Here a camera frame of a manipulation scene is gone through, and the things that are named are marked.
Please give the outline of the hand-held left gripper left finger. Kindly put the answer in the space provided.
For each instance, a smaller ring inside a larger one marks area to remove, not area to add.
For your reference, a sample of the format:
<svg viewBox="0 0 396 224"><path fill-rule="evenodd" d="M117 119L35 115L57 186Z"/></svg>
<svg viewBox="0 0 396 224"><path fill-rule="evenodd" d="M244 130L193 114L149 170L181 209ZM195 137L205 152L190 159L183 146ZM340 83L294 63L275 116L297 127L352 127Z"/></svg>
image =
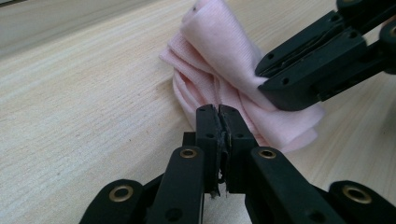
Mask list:
<svg viewBox="0 0 396 224"><path fill-rule="evenodd" d="M200 148L205 154L205 193L219 196L219 169L221 161L221 133L219 114L213 105L196 109L195 131L183 134L183 146Z"/></svg>

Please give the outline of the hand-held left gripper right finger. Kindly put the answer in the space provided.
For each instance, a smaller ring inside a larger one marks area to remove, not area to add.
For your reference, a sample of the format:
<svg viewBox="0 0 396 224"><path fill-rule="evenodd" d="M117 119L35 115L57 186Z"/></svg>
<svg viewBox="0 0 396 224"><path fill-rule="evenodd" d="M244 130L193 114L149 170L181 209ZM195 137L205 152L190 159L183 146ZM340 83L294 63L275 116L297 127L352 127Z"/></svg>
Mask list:
<svg viewBox="0 0 396 224"><path fill-rule="evenodd" d="M225 132L227 157L222 172L227 190L230 193L245 193L247 157L257 142L237 109L220 105L219 118Z"/></svg>

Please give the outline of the pink sock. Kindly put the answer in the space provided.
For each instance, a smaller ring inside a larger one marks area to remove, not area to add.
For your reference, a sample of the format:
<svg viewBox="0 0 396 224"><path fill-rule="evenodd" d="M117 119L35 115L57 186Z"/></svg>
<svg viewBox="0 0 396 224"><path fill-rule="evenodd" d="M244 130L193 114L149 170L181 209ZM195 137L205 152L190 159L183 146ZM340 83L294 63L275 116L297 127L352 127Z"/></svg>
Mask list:
<svg viewBox="0 0 396 224"><path fill-rule="evenodd" d="M240 112L261 146L287 152L309 145L323 109L287 112L273 106L258 90L265 81L255 75L262 57L223 0L198 0L160 54L174 68L175 96L192 127L198 107L228 105Z"/></svg>

